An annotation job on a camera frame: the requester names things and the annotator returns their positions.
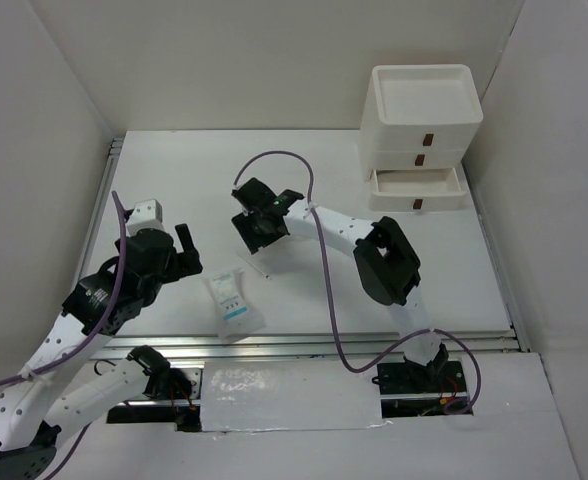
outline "clear plastic package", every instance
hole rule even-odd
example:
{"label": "clear plastic package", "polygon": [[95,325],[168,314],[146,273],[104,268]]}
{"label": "clear plastic package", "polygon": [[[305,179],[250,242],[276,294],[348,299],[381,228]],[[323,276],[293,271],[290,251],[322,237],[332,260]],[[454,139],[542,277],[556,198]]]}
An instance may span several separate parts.
{"label": "clear plastic package", "polygon": [[228,342],[240,340],[263,328],[263,315],[243,298],[243,270],[235,268],[208,277],[205,282],[216,306],[216,330]]}

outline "wall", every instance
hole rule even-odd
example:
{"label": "wall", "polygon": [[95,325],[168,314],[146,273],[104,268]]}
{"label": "wall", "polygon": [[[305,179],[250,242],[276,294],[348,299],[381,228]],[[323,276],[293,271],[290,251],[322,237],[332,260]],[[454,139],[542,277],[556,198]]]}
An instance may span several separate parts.
{"label": "wall", "polygon": [[466,160],[588,480],[588,1],[528,0]]}
{"label": "wall", "polygon": [[523,0],[32,0],[117,133],[357,128],[379,64],[489,83]]}
{"label": "wall", "polygon": [[29,4],[0,2],[0,373],[69,292],[109,132]]}

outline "white wall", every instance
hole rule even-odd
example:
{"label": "white wall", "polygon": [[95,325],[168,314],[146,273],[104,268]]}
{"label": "white wall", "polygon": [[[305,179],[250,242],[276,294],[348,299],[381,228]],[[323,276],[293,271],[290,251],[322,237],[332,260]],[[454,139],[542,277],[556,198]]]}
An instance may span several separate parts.
{"label": "white wall", "polygon": [[588,1],[528,0],[466,160],[588,480]]}
{"label": "white wall", "polygon": [[32,0],[109,123],[357,128],[372,67],[489,83],[523,0]]}
{"label": "white wall", "polygon": [[29,4],[0,2],[4,373],[42,341],[69,291],[105,164],[104,134]]}

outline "white robotic arm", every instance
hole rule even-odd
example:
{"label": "white robotic arm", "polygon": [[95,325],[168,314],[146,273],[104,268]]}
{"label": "white robotic arm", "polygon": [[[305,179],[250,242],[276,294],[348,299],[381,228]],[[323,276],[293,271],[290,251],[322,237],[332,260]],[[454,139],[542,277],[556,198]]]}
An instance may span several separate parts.
{"label": "white robotic arm", "polygon": [[[310,206],[303,195],[285,190],[276,196],[265,184],[252,178],[232,192],[243,213],[235,216],[236,226],[252,253],[284,235],[318,240]],[[398,224],[388,217],[378,222],[349,217],[315,206],[327,246],[354,258],[361,284],[372,299],[388,306],[390,319],[401,336],[431,328],[419,288],[420,261]],[[435,376],[447,361],[447,351],[435,333],[408,340],[407,360]]]}
{"label": "white robotic arm", "polygon": [[156,200],[126,212],[125,269],[115,308],[107,323],[76,355],[57,368],[35,373],[68,356],[97,326],[113,296],[114,257],[98,273],[83,278],[63,303],[39,349],[20,372],[24,381],[0,393],[0,480],[36,479],[71,436],[121,401],[146,393],[162,398],[168,385],[191,391],[180,370],[150,347],[138,347],[108,373],[62,396],[83,365],[105,347],[124,322],[151,305],[162,285],[202,271],[186,225],[176,226],[183,246],[177,252],[162,225]]}

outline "white tabletop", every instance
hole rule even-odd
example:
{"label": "white tabletop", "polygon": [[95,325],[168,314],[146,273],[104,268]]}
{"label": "white tabletop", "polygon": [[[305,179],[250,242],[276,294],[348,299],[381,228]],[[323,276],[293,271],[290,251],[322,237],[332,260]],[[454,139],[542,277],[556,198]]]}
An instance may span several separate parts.
{"label": "white tabletop", "polygon": [[[247,251],[230,221],[241,211],[230,192],[236,173],[250,157],[265,150],[291,150],[314,168],[316,203],[354,217],[380,219],[383,214],[367,208],[357,137],[352,130],[128,132],[112,188],[126,208],[157,198],[172,234],[175,224],[187,223],[204,272],[164,286],[154,305],[127,323],[121,334],[214,334],[216,311],[203,280],[236,267],[245,271],[246,299],[266,319],[257,335],[329,333],[318,242],[282,239],[259,254],[256,262],[271,274],[266,280],[238,254],[247,256]],[[259,160],[246,179],[251,176],[277,194],[286,188],[307,189],[307,171],[288,157]],[[465,183],[462,169],[459,176]],[[471,201],[455,212],[386,215],[399,222],[421,259],[423,297],[434,326],[455,332],[500,333],[510,328]],[[88,272],[116,254],[117,238],[110,199]],[[333,251],[329,258],[341,331],[393,331],[383,307],[364,293],[354,260]]]}

